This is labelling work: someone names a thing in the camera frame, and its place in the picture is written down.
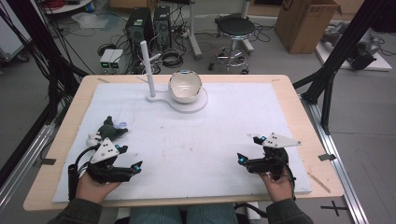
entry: hand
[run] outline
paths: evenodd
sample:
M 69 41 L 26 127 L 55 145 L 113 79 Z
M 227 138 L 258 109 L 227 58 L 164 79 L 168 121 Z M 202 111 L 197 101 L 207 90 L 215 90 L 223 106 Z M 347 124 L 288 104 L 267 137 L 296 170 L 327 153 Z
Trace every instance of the hand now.
M 286 169 L 283 170 L 280 178 L 277 181 L 273 179 L 271 173 L 259 174 L 259 176 L 262 178 L 265 187 L 267 187 L 268 193 L 273 203 L 292 198 L 291 183 L 289 181 L 289 176 L 286 172 Z
M 116 189 L 120 183 L 99 184 L 90 175 L 85 173 L 78 181 L 76 198 L 84 199 L 93 203 L 102 203 L 107 194 Z

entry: cardboard box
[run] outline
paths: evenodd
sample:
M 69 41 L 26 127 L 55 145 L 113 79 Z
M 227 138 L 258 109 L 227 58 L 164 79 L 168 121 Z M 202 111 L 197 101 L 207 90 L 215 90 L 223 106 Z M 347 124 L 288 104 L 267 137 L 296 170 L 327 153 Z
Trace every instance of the cardboard box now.
M 284 0 L 276 34 L 289 53 L 313 53 L 338 8 L 333 0 Z
M 153 12 L 158 0 L 110 0 L 110 7 L 128 11 L 134 7 L 149 7 Z
M 340 5 L 343 14 L 356 14 L 364 0 L 334 0 Z

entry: white rod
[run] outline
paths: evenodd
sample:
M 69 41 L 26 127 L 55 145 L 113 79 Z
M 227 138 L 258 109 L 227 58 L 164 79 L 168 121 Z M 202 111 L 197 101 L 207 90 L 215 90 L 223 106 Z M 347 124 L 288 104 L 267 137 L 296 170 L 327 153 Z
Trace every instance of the white rod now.
M 195 35 L 195 0 L 190 0 L 190 35 Z
M 242 10 L 241 10 L 241 18 L 242 19 L 247 18 L 249 5 L 250 5 L 250 0 L 244 0 L 244 4 L 242 5 Z
M 142 49 L 143 64 L 145 65 L 146 74 L 148 76 L 149 94 L 151 97 L 155 97 L 154 80 L 152 79 L 148 43 L 146 42 L 146 40 L 143 40 L 142 42 L 140 42 L 140 48 Z

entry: electronic equipment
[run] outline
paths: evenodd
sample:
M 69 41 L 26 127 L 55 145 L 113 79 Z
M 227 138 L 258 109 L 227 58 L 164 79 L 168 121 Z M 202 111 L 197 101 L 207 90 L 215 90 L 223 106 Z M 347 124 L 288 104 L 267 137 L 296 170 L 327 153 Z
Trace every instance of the electronic equipment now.
M 125 25 L 128 40 L 133 51 L 140 49 L 140 42 L 146 40 L 149 49 L 153 50 L 154 28 L 152 26 L 151 12 L 148 7 L 134 7 Z
M 324 32 L 320 41 L 323 43 L 329 42 L 334 47 L 346 31 L 348 25 L 349 24 L 343 21 L 338 23 L 338 25 L 334 25 L 334 27 Z M 371 33 L 367 31 L 346 61 L 349 62 L 351 67 L 355 70 L 366 68 L 370 63 L 376 61 L 374 55 L 381 49 L 379 42 L 380 40 L 378 37 L 371 35 Z
M 153 23 L 157 36 L 157 49 L 172 48 L 170 13 L 169 6 L 155 7 Z
M 102 65 L 102 69 L 104 74 L 110 73 L 110 59 L 113 56 L 114 49 L 106 49 L 100 59 L 100 64 Z
M 114 49 L 113 54 L 110 58 L 110 67 L 113 74 L 123 74 L 127 66 L 126 55 L 123 53 L 123 49 Z
M 106 49 L 100 64 L 104 74 L 123 74 L 128 65 L 128 58 L 123 53 L 123 49 Z

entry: black leg of stand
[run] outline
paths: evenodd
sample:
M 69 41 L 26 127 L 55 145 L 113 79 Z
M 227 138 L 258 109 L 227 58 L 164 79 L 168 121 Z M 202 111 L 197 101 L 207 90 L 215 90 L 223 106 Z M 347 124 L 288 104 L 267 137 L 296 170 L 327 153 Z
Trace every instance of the black leg of stand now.
M 316 104 L 319 96 L 325 91 L 321 125 L 326 134 L 330 134 L 328 126 L 334 77 L 363 35 L 382 13 L 386 2 L 387 0 L 365 0 L 325 64 L 315 74 L 293 84 L 294 89 L 297 89 L 312 82 L 308 91 L 302 94 L 303 100 L 309 104 Z

